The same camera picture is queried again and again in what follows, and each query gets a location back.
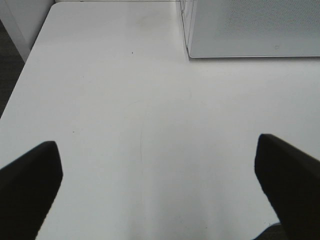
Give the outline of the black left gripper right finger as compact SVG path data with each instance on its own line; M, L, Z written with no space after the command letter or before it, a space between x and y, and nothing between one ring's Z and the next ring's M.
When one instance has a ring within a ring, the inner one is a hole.
M288 239L320 238L320 162L272 134L259 136L254 172Z

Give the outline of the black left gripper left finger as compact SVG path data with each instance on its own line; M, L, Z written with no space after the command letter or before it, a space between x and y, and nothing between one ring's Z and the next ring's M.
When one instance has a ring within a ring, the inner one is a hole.
M62 179L55 141L45 141L4 166L0 170L0 238L34 240Z

